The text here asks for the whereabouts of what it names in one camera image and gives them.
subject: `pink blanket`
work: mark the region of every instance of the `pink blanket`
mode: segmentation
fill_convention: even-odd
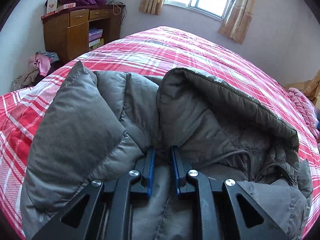
[[[298,108],[299,112],[301,113],[304,121],[307,124],[310,132],[313,136],[319,140],[320,139],[320,132],[316,128],[317,125],[317,114],[314,105],[311,101],[298,89],[296,88],[289,88],[288,94],[292,101],[295,103],[296,107]]]

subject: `gray down jacket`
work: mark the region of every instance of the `gray down jacket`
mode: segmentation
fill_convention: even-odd
[[[164,78],[92,72],[78,62],[31,145],[21,193],[27,239],[93,179],[116,179],[155,146],[151,199],[134,203],[132,239],[191,239],[192,205],[172,188],[168,149],[194,169],[232,178],[290,239],[299,239],[312,197],[296,130],[258,100],[193,68]]]

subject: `metal screw head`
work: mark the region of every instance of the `metal screw head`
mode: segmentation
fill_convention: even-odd
[[[101,182],[101,180],[99,180],[99,179],[94,179],[94,180],[91,182],[91,184],[92,184],[92,186],[94,186],[94,187],[99,187],[99,186],[102,184],[102,182]]]
[[[190,171],[188,171],[188,174],[189,174],[189,176],[191,176],[191,177],[196,177],[196,176],[199,175],[199,172],[196,171],[196,170],[190,170]]]
[[[129,171],[129,175],[132,176],[132,177],[138,176],[139,175],[139,171],[137,171],[137,170]]]
[[[236,182],[233,179],[227,179],[226,184],[231,187],[231,186],[234,186]]]

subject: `wooden cabinet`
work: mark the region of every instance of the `wooden cabinet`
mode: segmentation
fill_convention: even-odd
[[[63,64],[89,51],[89,29],[103,29],[104,44],[120,38],[123,7],[82,9],[43,20],[45,49],[56,52]]]

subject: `bed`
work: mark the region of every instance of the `bed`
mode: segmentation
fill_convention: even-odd
[[[158,27],[114,41],[81,55],[33,88],[3,95],[0,100],[0,209],[17,235],[21,228],[20,194],[30,145],[56,92],[73,65],[81,60],[91,70],[160,75],[175,67],[195,67],[218,76],[257,98],[299,135],[299,156],[308,159],[313,202],[304,236],[320,215],[320,156],[317,141],[290,99],[274,79],[238,54],[196,35]]]

